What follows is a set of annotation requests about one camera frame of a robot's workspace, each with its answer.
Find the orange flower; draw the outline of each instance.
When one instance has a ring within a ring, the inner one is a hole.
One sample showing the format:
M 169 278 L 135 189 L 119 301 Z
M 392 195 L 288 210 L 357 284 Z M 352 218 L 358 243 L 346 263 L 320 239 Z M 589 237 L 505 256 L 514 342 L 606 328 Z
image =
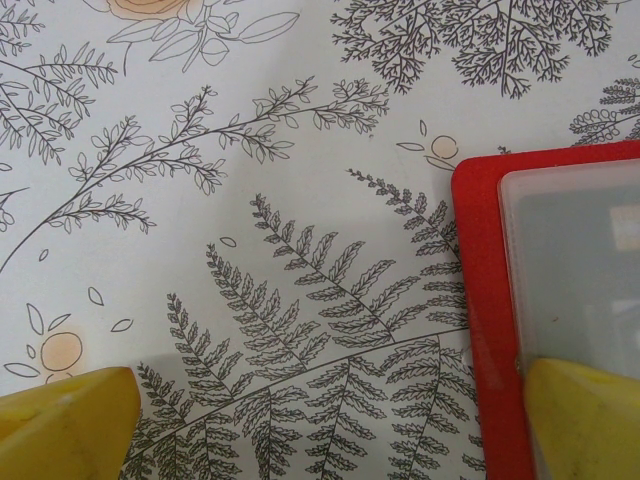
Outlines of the orange flower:
M 194 20 L 204 0 L 84 0 L 94 10 L 111 12 L 125 20 L 165 20 L 184 16 Z

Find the botanical print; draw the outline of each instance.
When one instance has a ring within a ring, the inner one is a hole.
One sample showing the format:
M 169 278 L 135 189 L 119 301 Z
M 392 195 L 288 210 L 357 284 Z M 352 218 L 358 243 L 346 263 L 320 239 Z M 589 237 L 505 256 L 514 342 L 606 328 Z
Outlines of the botanical print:
M 156 42 L 149 61 L 177 57 L 186 60 L 182 71 L 201 58 L 215 67 L 222 63 L 233 42 L 263 43 L 291 29 L 299 18 L 294 12 L 281 12 L 245 24 L 237 11 L 225 5 L 243 0 L 84 0 L 93 9 L 111 12 L 125 20 L 137 20 L 109 38 L 109 43 Z
M 0 265 L 0 274 L 20 248 L 44 227 L 61 228 L 71 234 L 86 220 L 105 219 L 124 230 L 137 225 L 144 233 L 156 226 L 142 209 L 142 198 L 126 200 L 117 192 L 107 197 L 103 189 L 103 199 L 99 199 L 95 192 L 103 186 L 134 178 L 143 183 L 149 177 L 173 178 L 185 173 L 193 175 L 196 187 L 205 195 L 212 194 L 226 178 L 222 170 L 225 159 L 205 163 L 198 146 L 205 139 L 217 140 L 221 150 L 240 145 L 248 156 L 263 163 L 267 159 L 289 158 L 286 152 L 294 143 L 277 139 L 279 128 L 297 129 L 299 120 L 310 119 L 318 130 L 337 125 L 365 134 L 388 110 L 386 90 L 364 80 L 342 80 L 334 85 L 333 100 L 314 105 L 311 94 L 318 87 L 312 82 L 313 77 L 296 80 L 292 87 L 283 86 L 281 93 L 269 89 L 267 97 L 253 100 L 255 116 L 247 120 L 237 114 L 217 126 L 209 123 L 213 116 L 209 102 L 217 93 L 205 86 L 188 100 L 171 106 L 174 116 L 170 132 L 155 138 L 146 135 L 135 116 L 105 127 L 91 137 L 94 152 L 81 152 L 76 165 L 68 169 L 80 184 L 78 189 L 20 240 Z
M 60 165 L 61 144 L 74 137 L 95 102 L 85 90 L 113 84 L 118 72 L 89 43 L 77 50 L 61 45 L 53 58 L 40 55 L 35 64 L 21 62 L 31 39 L 45 28 L 37 16 L 0 1 L 0 146 Z
M 605 107 L 584 112 L 571 122 L 571 131 L 580 135 L 576 145 L 640 140 L 640 80 L 620 78 L 602 93 L 600 105 Z
M 427 124 L 424 120 L 420 120 L 420 135 L 427 138 Z M 423 145 L 417 142 L 401 142 L 397 145 L 409 152 L 429 152 L 425 154 L 421 153 L 429 165 L 450 172 L 455 170 L 455 165 L 451 160 L 459 153 L 458 143 L 448 135 L 435 137 L 430 145 Z
M 189 387 L 176 389 L 152 366 L 138 367 L 151 407 L 139 421 L 121 479 L 156 472 L 163 479 L 249 478 L 254 467 L 244 457 L 243 438 L 251 441 L 260 479 L 280 478 L 300 464 L 309 478 L 343 479 L 361 467 L 387 419 L 395 437 L 388 444 L 388 478 L 427 478 L 450 461 L 458 435 L 468 436 L 470 446 L 456 472 L 484 478 L 481 441 L 467 410 L 476 402 L 473 371 L 450 344 L 467 326 L 448 207 L 430 208 L 424 193 L 414 201 L 409 190 L 352 175 L 408 218 L 404 229 L 414 231 L 416 254 L 427 259 L 422 270 L 398 277 L 396 261 L 383 259 L 351 283 L 364 241 L 336 249 L 337 232 L 314 240 L 316 227 L 296 229 L 257 194 L 250 202 L 255 226 L 274 246 L 274 263 L 293 274 L 291 282 L 319 311 L 302 312 L 300 300 L 284 303 L 269 280 L 243 274 L 209 245 L 207 265 L 245 348 L 232 352 L 229 339 L 214 340 L 177 295 L 168 295 L 170 332 Z M 423 278 L 422 288 L 431 292 L 426 301 L 395 307 Z M 411 336 L 406 327 L 418 319 L 435 332 Z
M 340 29 L 333 38 L 344 46 L 343 60 L 370 60 L 389 87 L 402 94 L 445 47 L 454 50 L 452 62 L 464 85 L 498 85 L 503 97 L 521 98 L 534 81 L 562 79 L 570 62 L 563 51 L 567 41 L 593 57 L 611 43 L 612 23 L 603 0 L 344 3 L 344 11 L 331 17 Z
M 91 303 L 100 307 L 104 306 L 102 295 L 98 290 L 89 287 L 87 293 Z M 71 314 L 65 313 L 45 322 L 36 306 L 27 303 L 26 307 L 31 330 L 42 340 L 35 337 L 37 342 L 26 345 L 28 363 L 5 363 L 5 370 L 18 377 L 41 378 L 44 383 L 63 380 L 74 374 L 83 373 L 79 362 L 83 358 L 85 345 L 81 334 L 78 333 L 78 325 L 66 323 L 71 318 Z M 133 319 L 123 318 L 115 322 L 110 331 L 112 333 L 126 332 L 133 326 L 133 323 Z

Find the white paper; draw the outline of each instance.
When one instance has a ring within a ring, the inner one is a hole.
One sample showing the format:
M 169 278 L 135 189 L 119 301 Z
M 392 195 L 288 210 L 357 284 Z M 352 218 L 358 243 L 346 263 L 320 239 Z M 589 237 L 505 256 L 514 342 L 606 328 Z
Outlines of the white paper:
M 0 391 L 137 369 L 123 479 L 485 478 L 451 170 L 637 138 L 638 2 L 141 3 L 0 0 Z

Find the fern illustration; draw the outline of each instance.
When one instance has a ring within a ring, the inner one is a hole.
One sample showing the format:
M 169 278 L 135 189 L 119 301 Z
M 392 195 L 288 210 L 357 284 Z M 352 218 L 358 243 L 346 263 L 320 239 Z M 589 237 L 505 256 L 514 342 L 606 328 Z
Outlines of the fern illustration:
M 51 60 L 40 55 L 39 63 L 21 65 L 19 57 L 32 47 L 26 40 L 45 28 L 37 16 L 16 3 L 0 3 L 0 145 L 61 164 L 60 140 L 73 138 L 95 102 L 85 90 L 113 84 L 117 71 L 88 43 L 75 54 L 62 45 Z
M 396 348 L 381 368 L 390 371 L 387 383 L 403 384 L 391 397 L 402 404 L 393 412 L 409 419 L 393 425 L 402 440 L 391 444 L 396 456 L 389 458 L 395 469 L 389 478 L 429 478 L 427 472 L 440 468 L 449 453 L 442 439 L 459 433 L 456 422 L 469 420 L 454 396 L 475 401 L 471 372 L 462 362 L 462 352 L 443 347 L 440 336 Z
M 562 40 L 588 56 L 607 49 L 612 29 L 607 5 L 603 0 L 351 0 L 331 23 L 341 28 L 333 38 L 344 45 L 343 60 L 370 59 L 396 92 L 408 93 L 428 59 L 446 46 L 457 51 L 453 63 L 463 84 L 499 85 L 502 96 L 520 98 L 533 79 L 561 80 L 569 65 Z
M 281 424 L 304 420 L 305 415 L 300 409 L 285 405 L 307 397 L 304 390 L 293 386 L 278 390 L 265 388 L 236 407 L 234 423 L 243 422 L 244 436 L 251 436 L 261 480 L 286 474 L 285 469 L 290 466 L 286 457 L 296 453 L 291 443 L 302 438 L 302 434 Z
M 256 195 L 256 199 L 250 203 L 257 210 L 253 214 L 259 219 L 256 227 L 271 232 L 265 241 L 280 245 L 273 256 L 293 256 L 285 266 L 285 270 L 308 269 L 310 271 L 298 278 L 296 285 L 326 285 L 321 290 L 308 293 L 307 298 L 322 302 L 346 300 L 341 300 L 342 303 L 327 307 L 319 313 L 324 318 L 342 319 L 329 323 L 333 330 L 343 334 L 333 338 L 337 344 L 348 348 L 366 348 L 394 342 L 393 332 L 414 320 L 426 308 L 426 305 L 407 307 L 384 319 L 384 314 L 419 280 L 419 277 L 403 278 L 387 287 L 371 301 L 367 301 L 365 297 L 380 276 L 395 263 L 393 260 L 379 261 L 364 272 L 351 288 L 346 288 L 342 285 L 343 280 L 364 242 L 355 242 L 346 247 L 325 273 L 323 267 L 337 235 L 336 232 L 324 235 L 313 254 L 310 254 L 313 226 L 304 228 L 297 243 L 294 244 L 292 238 L 295 222 L 293 220 L 282 226 L 280 212 L 272 212 L 271 206 L 266 203 L 266 198 L 261 194 Z
M 228 387 L 224 381 L 237 365 L 242 357 L 241 352 L 227 355 L 229 339 L 218 344 L 207 353 L 211 346 L 209 330 L 198 333 L 198 323 L 189 324 L 189 314 L 182 307 L 182 302 L 175 294 L 170 294 L 169 321 L 176 325 L 171 328 L 171 336 L 180 340 L 176 343 L 176 349 L 183 354 L 182 362 L 187 367 L 185 372 L 190 380 L 189 385 L 193 389 L 189 392 L 191 398 L 198 404 L 208 407 L 217 407 L 227 404 L 234 397 L 242 394 L 251 384 L 253 373 L 244 373 L 238 381 Z
M 480 417 L 476 415 L 476 423 L 480 424 Z M 482 437 L 478 435 L 469 435 L 469 444 L 474 447 L 474 454 L 468 455 L 462 454 L 462 462 L 470 469 L 476 472 L 486 472 L 487 467 L 482 458 L 478 458 L 482 455 Z
M 619 105 L 620 108 L 592 109 L 574 118 L 569 128 L 580 135 L 576 145 L 609 142 L 623 130 L 625 140 L 640 140 L 640 80 L 621 78 L 602 92 L 601 105 Z
M 376 438 L 373 432 L 358 420 L 358 415 L 375 420 L 386 418 L 385 413 L 377 408 L 374 402 L 385 401 L 387 396 L 382 390 L 360 378 L 358 372 L 366 376 L 383 376 L 383 372 L 373 363 L 362 357 L 351 357 L 307 382 L 310 388 L 322 389 L 324 392 L 306 401 L 308 406 L 317 409 L 309 421 L 314 425 L 321 425 L 319 430 L 308 436 L 310 440 L 318 442 L 318 445 L 307 449 L 310 457 L 319 458 L 306 469 L 318 479 L 342 480 L 339 472 L 355 470 L 358 468 L 355 463 L 357 457 L 363 458 L 367 455 L 367 451 L 361 445 L 347 438 Z
M 78 155 L 77 167 L 69 168 L 69 174 L 80 187 L 18 242 L 0 265 L 0 273 L 16 252 L 45 226 L 63 228 L 69 234 L 81 228 L 86 220 L 112 219 L 123 229 L 135 223 L 145 233 L 155 226 L 141 209 L 142 199 L 127 201 L 119 194 L 105 201 L 97 199 L 95 192 L 105 185 L 134 178 L 142 183 L 149 177 L 173 178 L 177 173 L 186 173 L 193 175 L 199 190 L 210 195 L 226 177 L 222 171 L 225 160 L 203 161 L 196 142 L 205 137 L 217 139 L 222 150 L 240 145 L 247 155 L 262 163 L 266 159 L 289 158 L 286 150 L 294 144 L 274 140 L 277 124 L 295 129 L 299 127 L 297 118 L 308 117 L 319 130 L 336 125 L 345 129 L 353 127 L 364 134 L 370 132 L 388 110 L 386 90 L 372 87 L 364 80 L 338 82 L 334 84 L 330 102 L 307 106 L 311 103 L 309 95 L 317 89 L 312 80 L 313 77 L 297 80 L 295 88 L 284 86 L 282 93 L 270 89 L 268 98 L 254 100 L 255 116 L 246 121 L 241 121 L 237 114 L 221 126 L 205 126 L 208 117 L 213 115 L 208 102 L 217 95 L 207 86 L 189 100 L 171 107 L 174 118 L 170 132 L 158 135 L 155 140 L 142 134 L 142 126 L 135 116 L 105 128 L 101 135 L 91 137 L 97 149 L 95 160 L 88 160 L 83 152 Z
M 430 298 L 425 304 L 429 308 L 427 319 L 453 326 L 467 325 L 464 284 L 458 277 L 462 272 L 462 263 L 457 230 L 453 220 L 446 222 L 449 209 L 446 202 L 441 201 L 433 212 L 427 215 L 428 202 L 424 193 L 420 192 L 414 201 L 409 189 L 400 191 L 393 184 L 387 184 L 381 178 L 374 179 L 371 175 L 364 175 L 359 170 L 349 169 L 348 172 L 358 181 L 366 182 L 369 188 L 375 189 L 376 195 L 389 197 L 387 205 L 395 207 L 395 213 L 408 218 L 404 223 L 404 229 L 417 230 L 411 239 L 412 243 L 420 244 L 416 251 L 417 256 L 433 257 L 445 254 L 449 257 L 446 262 L 432 263 L 422 269 L 421 275 L 430 279 L 423 286 L 424 290 L 438 292 L 438 296 Z
M 238 454 L 232 442 L 239 435 L 229 428 L 233 419 L 220 409 L 236 401 L 254 375 L 243 373 L 235 383 L 225 383 L 242 353 L 228 355 L 228 339 L 209 350 L 209 331 L 199 332 L 175 294 L 167 298 L 170 333 L 183 355 L 189 398 L 184 399 L 185 389 L 174 387 L 175 381 L 164 381 L 148 365 L 138 367 L 140 386 L 155 410 L 150 416 L 141 415 L 121 478 L 146 480 L 157 469 L 162 480 L 195 478 L 192 473 L 204 480 L 234 479 L 241 470 L 233 461 Z M 195 403 L 214 410 L 189 421 Z
M 254 288 L 251 275 L 244 280 L 238 268 L 233 268 L 209 245 L 207 263 L 212 269 L 220 294 L 229 300 L 228 306 L 242 326 L 240 331 L 251 337 L 245 346 L 257 354 L 247 358 L 250 365 L 263 367 L 255 374 L 270 380 L 287 378 L 306 371 L 309 362 L 329 341 L 327 333 L 313 334 L 320 325 L 313 321 L 298 322 L 299 303 L 294 302 L 281 315 L 280 293 L 274 290 L 267 298 L 267 282 Z

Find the yellow plastic piece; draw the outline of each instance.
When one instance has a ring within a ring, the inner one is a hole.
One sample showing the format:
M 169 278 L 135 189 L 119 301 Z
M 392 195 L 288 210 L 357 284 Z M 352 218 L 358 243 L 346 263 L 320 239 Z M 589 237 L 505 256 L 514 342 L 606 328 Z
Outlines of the yellow plastic piece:
M 140 411 L 128 368 L 0 398 L 0 479 L 115 480 Z
M 525 405 L 554 480 L 640 479 L 640 381 L 541 359 Z

